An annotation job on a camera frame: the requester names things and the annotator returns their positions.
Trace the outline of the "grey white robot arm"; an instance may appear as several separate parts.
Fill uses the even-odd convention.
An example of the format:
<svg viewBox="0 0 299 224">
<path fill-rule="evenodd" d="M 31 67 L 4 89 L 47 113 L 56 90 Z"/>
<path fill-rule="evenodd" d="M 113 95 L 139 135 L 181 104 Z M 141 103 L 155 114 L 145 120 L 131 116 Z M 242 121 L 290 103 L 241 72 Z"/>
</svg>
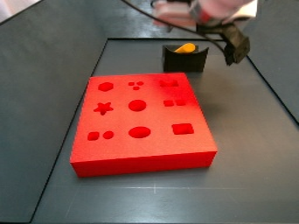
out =
<svg viewBox="0 0 299 224">
<path fill-rule="evenodd" d="M 158 0 L 154 16 L 174 25 L 214 27 L 258 14 L 258 0 Z"/>
</svg>

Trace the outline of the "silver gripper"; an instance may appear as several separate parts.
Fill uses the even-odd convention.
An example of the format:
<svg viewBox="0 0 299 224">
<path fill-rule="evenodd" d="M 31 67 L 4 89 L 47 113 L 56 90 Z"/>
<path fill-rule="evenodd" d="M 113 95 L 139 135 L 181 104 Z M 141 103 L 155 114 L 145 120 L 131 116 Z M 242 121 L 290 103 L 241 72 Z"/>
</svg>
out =
<svg viewBox="0 0 299 224">
<path fill-rule="evenodd" d="M 157 25 L 195 26 L 193 0 L 153 0 L 151 7 Z"/>
</svg>

